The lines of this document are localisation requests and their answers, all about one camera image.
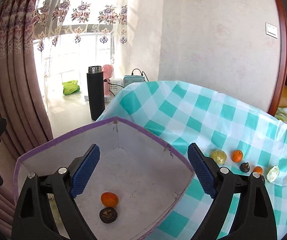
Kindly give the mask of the small orange tangerine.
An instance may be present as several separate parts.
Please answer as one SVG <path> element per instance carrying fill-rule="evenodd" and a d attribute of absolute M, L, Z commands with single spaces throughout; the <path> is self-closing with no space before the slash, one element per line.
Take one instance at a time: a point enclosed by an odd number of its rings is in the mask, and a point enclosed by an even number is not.
<path fill-rule="evenodd" d="M 254 167 L 253 172 L 257 172 L 259 175 L 262 175 L 263 169 L 260 166 L 256 166 Z"/>

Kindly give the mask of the dark purple mangosteen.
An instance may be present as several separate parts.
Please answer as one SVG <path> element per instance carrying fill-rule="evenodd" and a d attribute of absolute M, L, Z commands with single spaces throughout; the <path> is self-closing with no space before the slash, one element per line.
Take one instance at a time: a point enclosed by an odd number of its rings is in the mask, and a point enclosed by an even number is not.
<path fill-rule="evenodd" d="M 250 171 L 250 165 L 248 162 L 244 162 L 240 165 L 240 171 L 243 173 L 248 173 Z"/>

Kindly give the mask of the large orange tangerine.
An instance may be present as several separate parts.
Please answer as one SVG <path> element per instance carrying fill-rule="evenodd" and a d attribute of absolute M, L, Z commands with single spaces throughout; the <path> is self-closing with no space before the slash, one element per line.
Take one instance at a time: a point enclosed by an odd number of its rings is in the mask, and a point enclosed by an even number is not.
<path fill-rule="evenodd" d="M 240 163 L 243 159 L 243 152 L 241 150 L 235 150 L 231 155 L 231 159 L 234 163 Z"/>

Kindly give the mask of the wrapped green apple half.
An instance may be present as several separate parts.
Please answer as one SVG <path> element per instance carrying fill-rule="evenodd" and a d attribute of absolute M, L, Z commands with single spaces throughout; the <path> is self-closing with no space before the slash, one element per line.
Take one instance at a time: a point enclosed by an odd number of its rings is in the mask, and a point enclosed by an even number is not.
<path fill-rule="evenodd" d="M 275 165 L 268 171 L 266 179 L 269 183 L 273 183 L 278 178 L 279 174 L 280 174 L 279 167 Z"/>

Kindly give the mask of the yellow-green fruit piece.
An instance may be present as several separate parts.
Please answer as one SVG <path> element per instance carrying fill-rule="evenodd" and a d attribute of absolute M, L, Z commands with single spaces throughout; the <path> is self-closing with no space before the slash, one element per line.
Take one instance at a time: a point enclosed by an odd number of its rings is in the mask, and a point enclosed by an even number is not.
<path fill-rule="evenodd" d="M 227 155 L 222 150 L 214 150 L 211 152 L 210 158 L 212 158 L 218 165 L 224 165 L 227 160 Z"/>

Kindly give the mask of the dark dried fruit in box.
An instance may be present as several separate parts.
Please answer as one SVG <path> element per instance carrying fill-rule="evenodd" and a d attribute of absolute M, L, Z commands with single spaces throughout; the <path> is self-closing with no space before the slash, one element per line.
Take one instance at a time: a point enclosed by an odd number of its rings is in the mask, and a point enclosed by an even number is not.
<path fill-rule="evenodd" d="M 105 224 L 116 221 L 117 215 L 117 211 L 113 207 L 105 207 L 99 212 L 99 218 Z"/>

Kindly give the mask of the orange tangerine in box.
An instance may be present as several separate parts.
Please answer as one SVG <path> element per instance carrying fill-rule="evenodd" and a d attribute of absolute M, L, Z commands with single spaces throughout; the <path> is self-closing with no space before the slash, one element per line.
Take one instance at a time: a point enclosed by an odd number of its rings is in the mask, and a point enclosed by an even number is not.
<path fill-rule="evenodd" d="M 112 192 L 104 192 L 101 194 L 101 203 L 105 207 L 116 207 L 118 205 L 119 198 Z"/>

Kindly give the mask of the pink patterned curtain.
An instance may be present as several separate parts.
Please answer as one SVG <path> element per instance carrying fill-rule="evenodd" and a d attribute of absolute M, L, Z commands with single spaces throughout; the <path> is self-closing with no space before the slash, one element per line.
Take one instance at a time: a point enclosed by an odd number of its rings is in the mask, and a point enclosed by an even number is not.
<path fill-rule="evenodd" d="M 3 179 L 12 177 L 17 159 L 52 140 L 35 68 L 33 34 L 40 21 L 36 0 L 0 0 L 0 119 L 7 121 L 1 141 L 7 148 Z"/>

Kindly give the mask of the teal checkered tablecloth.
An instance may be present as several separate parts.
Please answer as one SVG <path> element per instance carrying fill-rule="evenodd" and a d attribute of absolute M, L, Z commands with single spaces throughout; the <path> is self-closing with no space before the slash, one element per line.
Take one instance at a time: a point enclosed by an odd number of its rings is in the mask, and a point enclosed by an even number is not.
<path fill-rule="evenodd" d="M 226 94 L 182 81 L 133 83 L 101 115 L 130 120 L 186 154 L 196 143 L 205 155 L 220 149 L 243 153 L 251 167 L 280 173 L 266 188 L 278 238 L 287 233 L 287 124 Z"/>

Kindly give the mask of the green plastic bag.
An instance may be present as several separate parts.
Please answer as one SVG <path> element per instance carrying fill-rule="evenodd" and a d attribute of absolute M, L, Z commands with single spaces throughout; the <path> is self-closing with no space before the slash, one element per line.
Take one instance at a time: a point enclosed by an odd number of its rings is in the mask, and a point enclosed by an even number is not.
<path fill-rule="evenodd" d="M 79 92 L 80 86 L 77 80 L 71 80 L 67 82 L 63 82 L 63 94 L 64 95 L 71 95 L 73 93 Z"/>

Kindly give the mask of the black thermos bottle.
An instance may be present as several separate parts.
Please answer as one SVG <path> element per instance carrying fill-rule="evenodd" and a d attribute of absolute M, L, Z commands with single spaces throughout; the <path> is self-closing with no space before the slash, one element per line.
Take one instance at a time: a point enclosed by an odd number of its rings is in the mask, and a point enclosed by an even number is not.
<path fill-rule="evenodd" d="M 96 121 L 105 110 L 102 67 L 88 67 L 86 78 L 91 119 Z"/>

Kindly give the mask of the white speaker box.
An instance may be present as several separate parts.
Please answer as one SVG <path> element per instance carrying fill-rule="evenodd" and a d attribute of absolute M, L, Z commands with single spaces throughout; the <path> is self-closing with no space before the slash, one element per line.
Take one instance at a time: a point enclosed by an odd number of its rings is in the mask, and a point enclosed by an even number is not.
<path fill-rule="evenodd" d="M 116 96 L 120 91 L 123 90 L 123 80 L 122 79 L 110 79 L 109 83 L 109 91 L 111 95 Z"/>

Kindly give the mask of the pink desk fan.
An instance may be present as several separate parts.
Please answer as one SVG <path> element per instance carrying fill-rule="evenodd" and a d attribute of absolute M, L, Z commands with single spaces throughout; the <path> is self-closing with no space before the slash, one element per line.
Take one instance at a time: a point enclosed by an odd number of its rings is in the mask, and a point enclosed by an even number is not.
<path fill-rule="evenodd" d="M 110 79 L 114 75 L 114 68 L 110 64 L 105 64 L 102 67 L 103 71 L 103 87 L 104 87 L 104 96 L 110 95 Z"/>

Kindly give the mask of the light blue clock device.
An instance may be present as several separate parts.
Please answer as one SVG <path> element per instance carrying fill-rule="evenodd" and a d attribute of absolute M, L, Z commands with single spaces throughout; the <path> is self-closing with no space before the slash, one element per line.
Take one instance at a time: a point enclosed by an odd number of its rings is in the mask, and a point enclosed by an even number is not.
<path fill-rule="evenodd" d="M 142 75 L 125 75 L 123 78 L 123 87 L 125 88 L 132 83 L 138 82 L 146 82 L 145 77 Z"/>

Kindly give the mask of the sheer floral lace curtain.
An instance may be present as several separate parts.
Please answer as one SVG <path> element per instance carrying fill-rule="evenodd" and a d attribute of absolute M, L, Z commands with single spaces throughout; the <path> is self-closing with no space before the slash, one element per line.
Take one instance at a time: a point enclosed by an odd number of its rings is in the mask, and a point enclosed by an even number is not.
<path fill-rule="evenodd" d="M 114 78 L 124 74 L 127 0 L 37 0 L 34 59 L 45 106 L 73 81 L 86 92 L 88 66 L 110 64 Z"/>

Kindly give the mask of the white wall switch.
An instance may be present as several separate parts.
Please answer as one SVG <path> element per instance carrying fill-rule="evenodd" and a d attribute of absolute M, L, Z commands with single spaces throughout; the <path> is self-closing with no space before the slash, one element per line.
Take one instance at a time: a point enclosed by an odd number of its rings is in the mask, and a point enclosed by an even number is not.
<path fill-rule="evenodd" d="M 270 23 L 265 23 L 265 32 L 268 36 L 278 38 L 278 28 Z"/>

